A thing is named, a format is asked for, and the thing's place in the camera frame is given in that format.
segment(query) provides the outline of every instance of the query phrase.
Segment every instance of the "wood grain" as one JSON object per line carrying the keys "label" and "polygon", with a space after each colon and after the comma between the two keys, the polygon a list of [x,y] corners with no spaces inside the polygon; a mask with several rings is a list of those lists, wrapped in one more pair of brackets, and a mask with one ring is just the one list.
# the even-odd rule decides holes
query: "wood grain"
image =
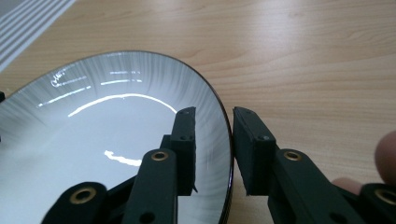
{"label": "wood grain", "polygon": [[[0,74],[10,95],[65,63],[143,49],[176,57],[213,85],[230,120],[255,110],[280,147],[330,179],[378,182],[373,153],[396,125],[394,0],[79,0]],[[271,223],[235,170],[229,222]]]}

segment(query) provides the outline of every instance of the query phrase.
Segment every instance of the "white plate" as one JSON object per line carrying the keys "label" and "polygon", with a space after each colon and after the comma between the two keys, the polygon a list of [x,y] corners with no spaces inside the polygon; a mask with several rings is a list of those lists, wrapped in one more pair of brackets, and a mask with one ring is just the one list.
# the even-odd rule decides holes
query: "white plate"
{"label": "white plate", "polygon": [[0,223],[39,223],[66,189],[108,189],[137,174],[143,155],[196,106],[196,187],[179,223],[226,218],[233,159],[218,96],[196,71],[161,54],[112,52],[56,69],[0,104]]}

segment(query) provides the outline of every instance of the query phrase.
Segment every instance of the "striped object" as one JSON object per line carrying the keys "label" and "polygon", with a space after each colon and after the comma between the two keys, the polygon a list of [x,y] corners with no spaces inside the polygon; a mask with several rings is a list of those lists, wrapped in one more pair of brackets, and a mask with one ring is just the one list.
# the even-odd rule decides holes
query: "striped object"
{"label": "striped object", "polygon": [[28,0],[1,17],[0,72],[74,2],[75,0]]}

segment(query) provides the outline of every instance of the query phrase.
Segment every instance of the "white striped surface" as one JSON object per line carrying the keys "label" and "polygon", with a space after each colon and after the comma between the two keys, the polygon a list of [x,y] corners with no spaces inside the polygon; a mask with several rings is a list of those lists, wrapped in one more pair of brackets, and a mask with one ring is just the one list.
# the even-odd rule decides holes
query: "white striped surface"
{"label": "white striped surface", "polygon": [[0,18],[0,72],[39,37],[74,0],[27,0]]}
{"label": "white striped surface", "polygon": [[232,161],[219,99],[184,63],[141,51],[71,63],[0,104],[0,223],[38,223],[77,183],[111,189],[136,175],[131,164],[158,148],[175,110],[189,106],[196,106],[199,192],[179,197],[178,220],[218,223]]}

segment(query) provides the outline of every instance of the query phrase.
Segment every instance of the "metal ring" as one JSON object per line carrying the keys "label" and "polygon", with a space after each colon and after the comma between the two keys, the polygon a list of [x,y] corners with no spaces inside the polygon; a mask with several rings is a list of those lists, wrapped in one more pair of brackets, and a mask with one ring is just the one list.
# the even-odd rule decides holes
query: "metal ring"
{"label": "metal ring", "polygon": [[291,160],[291,161],[300,161],[301,160],[301,155],[298,154],[297,152],[293,151],[287,151],[283,154],[286,159]]}
{"label": "metal ring", "polygon": [[396,193],[387,189],[376,189],[375,195],[385,203],[396,205]]}
{"label": "metal ring", "polygon": [[162,152],[162,151],[153,153],[153,154],[151,155],[151,158],[152,158],[154,161],[164,161],[164,160],[168,159],[168,157],[169,157],[169,156],[168,156],[168,153]]}
{"label": "metal ring", "polygon": [[72,196],[70,196],[70,203],[82,204],[89,202],[96,195],[96,189],[93,187],[84,187],[76,190]]}

